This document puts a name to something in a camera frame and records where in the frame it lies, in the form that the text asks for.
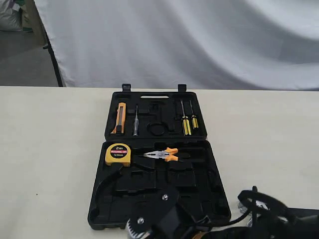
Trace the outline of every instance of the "white backdrop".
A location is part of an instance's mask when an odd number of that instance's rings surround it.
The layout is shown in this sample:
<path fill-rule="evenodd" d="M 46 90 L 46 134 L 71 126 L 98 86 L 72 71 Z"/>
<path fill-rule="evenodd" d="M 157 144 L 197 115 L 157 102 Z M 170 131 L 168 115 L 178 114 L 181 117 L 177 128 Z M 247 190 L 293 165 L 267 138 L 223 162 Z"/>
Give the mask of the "white backdrop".
<path fill-rule="evenodd" d="M 67 86 L 319 88 L 318 0 L 35 0 Z"/>

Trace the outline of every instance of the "case latch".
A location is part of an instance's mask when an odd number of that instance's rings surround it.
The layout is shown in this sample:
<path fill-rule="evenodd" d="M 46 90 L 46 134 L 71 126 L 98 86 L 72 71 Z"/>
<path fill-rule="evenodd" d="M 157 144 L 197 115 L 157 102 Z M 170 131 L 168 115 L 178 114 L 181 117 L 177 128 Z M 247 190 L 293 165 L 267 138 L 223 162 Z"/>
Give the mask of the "case latch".
<path fill-rule="evenodd" d="M 177 85 L 177 89 L 178 89 L 178 92 L 186 92 L 186 84 L 178 84 Z"/>
<path fill-rule="evenodd" d="M 131 91 L 131 84 L 122 84 L 122 91 Z"/>

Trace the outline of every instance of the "tape measure label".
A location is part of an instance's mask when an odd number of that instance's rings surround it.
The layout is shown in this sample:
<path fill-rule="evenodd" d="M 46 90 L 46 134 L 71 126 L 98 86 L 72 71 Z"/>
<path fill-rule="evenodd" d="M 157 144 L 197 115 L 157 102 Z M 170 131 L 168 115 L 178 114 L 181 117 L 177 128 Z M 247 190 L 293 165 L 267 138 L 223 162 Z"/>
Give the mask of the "tape measure label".
<path fill-rule="evenodd" d="M 110 154 L 113 158 L 123 158 L 128 154 L 128 149 L 121 145 L 114 146 L 111 148 Z"/>

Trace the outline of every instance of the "tool kit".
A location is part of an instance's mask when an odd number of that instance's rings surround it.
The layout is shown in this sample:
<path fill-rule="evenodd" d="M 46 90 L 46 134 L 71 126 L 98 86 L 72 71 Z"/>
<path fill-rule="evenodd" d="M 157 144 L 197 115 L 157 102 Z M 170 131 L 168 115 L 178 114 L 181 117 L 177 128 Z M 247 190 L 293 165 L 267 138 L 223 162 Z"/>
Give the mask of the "tool kit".
<path fill-rule="evenodd" d="M 174 186 L 195 222 L 228 222 L 230 209 L 194 92 L 114 92 L 88 222 L 125 228 L 132 208 Z"/>

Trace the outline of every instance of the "gray floor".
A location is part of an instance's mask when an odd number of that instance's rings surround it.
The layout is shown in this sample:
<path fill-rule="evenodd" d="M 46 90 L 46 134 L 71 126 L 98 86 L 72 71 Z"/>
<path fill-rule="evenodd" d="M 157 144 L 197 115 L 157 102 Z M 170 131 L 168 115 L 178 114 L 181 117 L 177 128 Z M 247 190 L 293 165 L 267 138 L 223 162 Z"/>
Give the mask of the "gray floor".
<path fill-rule="evenodd" d="M 0 31 L 0 86 L 57 86 L 48 50 L 33 33 Z"/>

